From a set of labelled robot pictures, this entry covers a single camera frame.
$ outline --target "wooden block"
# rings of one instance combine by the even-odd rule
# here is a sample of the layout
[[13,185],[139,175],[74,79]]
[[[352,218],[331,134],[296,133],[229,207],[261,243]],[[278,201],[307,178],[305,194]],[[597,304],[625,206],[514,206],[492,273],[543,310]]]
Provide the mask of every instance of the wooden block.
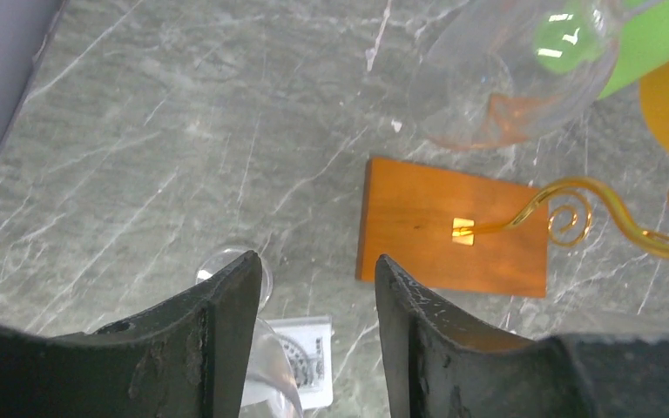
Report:
[[547,205],[522,225],[453,242],[455,218],[513,217],[537,193],[524,185],[394,161],[368,162],[356,277],[375,279],[388,254],[427,287],[544,297]]

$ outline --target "gray marble countertop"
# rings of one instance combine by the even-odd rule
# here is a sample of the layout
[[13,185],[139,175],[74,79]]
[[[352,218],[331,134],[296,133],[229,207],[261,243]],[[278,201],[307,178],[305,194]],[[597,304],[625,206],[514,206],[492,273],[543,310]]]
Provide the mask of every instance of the gray marble countertop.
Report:
[[[264,317],[333,318],[334,404],[318,415],[384,416],[373,287],[354,279],[369,155],[533,185],[590,175],[669,232],[669,156],[634,86],[500,150],[415,134],[405,89],[451,7],[73,0],[0,159],[0,321],[90,332],[189,287],[214,247],[248,242],[274,271]],[[595,214],[580,246],[551,247],[547,298],[447,297],[532,338],[669,331],[669,262]]]

